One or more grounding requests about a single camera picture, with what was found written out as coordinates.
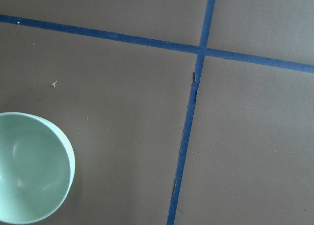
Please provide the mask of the green bowl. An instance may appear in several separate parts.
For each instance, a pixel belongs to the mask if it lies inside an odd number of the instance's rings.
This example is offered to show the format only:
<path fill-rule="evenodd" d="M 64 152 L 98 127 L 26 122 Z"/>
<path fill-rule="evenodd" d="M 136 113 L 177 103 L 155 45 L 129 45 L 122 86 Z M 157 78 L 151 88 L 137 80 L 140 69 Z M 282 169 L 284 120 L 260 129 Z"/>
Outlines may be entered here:
<path fill-rule="evenodd" d="M 76 169 L 72 145 L 52 122 L 32 114 L 0 115 L 0 220 L 26 225 L 65 201 Z"/>

